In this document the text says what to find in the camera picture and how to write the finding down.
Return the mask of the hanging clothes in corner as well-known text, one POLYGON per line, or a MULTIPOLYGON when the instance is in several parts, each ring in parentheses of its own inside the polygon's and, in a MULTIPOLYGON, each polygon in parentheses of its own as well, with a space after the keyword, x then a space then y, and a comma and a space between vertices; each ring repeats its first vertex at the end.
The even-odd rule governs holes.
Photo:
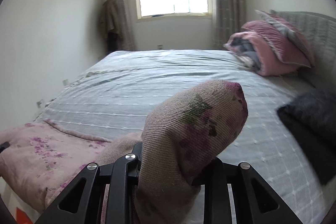
POLYGON ((99 16, 98 28, 106 42, 108 54, 118 51, 122 45, 122 30, 120 27, 118 10, 113 0, 106 0, 99 16))

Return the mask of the black jacket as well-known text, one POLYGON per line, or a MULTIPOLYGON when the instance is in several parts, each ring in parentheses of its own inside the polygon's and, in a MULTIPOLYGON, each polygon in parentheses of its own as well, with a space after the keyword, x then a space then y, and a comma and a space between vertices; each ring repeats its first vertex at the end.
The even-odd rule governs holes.
POLYGON ((294 136, 319 182, 335 177, 335 92, 313 90, 279 107, 277 115, 294 136))

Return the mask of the grey pink pillow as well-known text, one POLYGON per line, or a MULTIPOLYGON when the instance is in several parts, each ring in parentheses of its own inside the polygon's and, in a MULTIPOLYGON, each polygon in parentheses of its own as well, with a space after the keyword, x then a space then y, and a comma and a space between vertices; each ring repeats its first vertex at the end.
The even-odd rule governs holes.
POLYGON ((274 26, 283 36, 291 41, 309 60, 310 66, 315 67, 315 58, 304 34, 284 18, 264 11, 255 10, 260 18, 274 26))

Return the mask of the pink floral quilted garment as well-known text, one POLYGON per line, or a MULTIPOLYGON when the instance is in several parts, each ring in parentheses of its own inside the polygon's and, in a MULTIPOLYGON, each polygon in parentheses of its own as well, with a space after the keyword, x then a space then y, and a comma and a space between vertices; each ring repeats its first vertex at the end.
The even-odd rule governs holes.
POLYGON ((109 140, 46 120, 1 132, 1 176, 42 213, 90 162, 106 165, 142 143, 137 223, 182 223, 200 192, 193 181, 240 134, 248 116, 239 83, 211 80, 158 105, 141 133, 109 140))

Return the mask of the white wall socket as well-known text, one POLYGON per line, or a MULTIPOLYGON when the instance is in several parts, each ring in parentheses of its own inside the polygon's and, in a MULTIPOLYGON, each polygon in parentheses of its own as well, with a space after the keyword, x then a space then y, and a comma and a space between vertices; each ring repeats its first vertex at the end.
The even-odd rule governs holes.
POLYGON ((45 107, 45 101, 44 101, 44 99, 41 99, 40 101, 37 102, 37 107, 39 109, 42 109, 42 108, 45 107))
POLYGON ((67 79, 63 80, 63 86, 67 87, 69 85, 69 81, 67 79))

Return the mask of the pink folded blanket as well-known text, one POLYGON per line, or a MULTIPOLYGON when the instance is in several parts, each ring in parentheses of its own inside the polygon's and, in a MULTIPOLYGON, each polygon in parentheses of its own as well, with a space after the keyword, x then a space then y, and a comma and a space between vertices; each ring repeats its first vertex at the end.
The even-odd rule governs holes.
POLYGON ((262 20, 247 22, 230 36, 225 49, 243 59, 261 76, 279 76, 312 68, 315 60, 306 43, 295 43, 262 20))

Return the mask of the grey quilted bedspread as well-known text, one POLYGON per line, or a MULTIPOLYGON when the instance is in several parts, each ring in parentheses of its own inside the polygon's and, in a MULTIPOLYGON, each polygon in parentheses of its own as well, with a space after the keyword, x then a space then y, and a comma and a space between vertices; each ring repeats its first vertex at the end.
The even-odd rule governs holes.
POLYGON ((166 99, 212 79, 239 83, 248 119, 220 154, 223 162, 250 163, 303 223, 320 223, 335 200, 335 182, 321 186, 278 107, 307 92, 299 77, 262 77, 227 51, 115 52, 87 69, 50 102, 38 121, 113 139, 141 131, 146 116, 166 99))

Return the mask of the grey padded headboard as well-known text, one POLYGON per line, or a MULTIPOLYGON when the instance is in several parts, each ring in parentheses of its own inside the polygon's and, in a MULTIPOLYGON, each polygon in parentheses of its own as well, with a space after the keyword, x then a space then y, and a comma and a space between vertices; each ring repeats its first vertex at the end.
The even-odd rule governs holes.
POLYGON ((299 75, 315 88, 335 90, 335 18, 306 11, 271 11, 294 24, 307 39, 315 67, 302 68, 299 75))

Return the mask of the red box on floor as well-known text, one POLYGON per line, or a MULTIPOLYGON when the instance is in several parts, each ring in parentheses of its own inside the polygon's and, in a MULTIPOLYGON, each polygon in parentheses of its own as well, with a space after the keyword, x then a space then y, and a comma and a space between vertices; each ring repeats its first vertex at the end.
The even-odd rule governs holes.
POLYGON ((16 221, 17 224, 34 224, 29 216, 18 207, 16 208, 16 221))

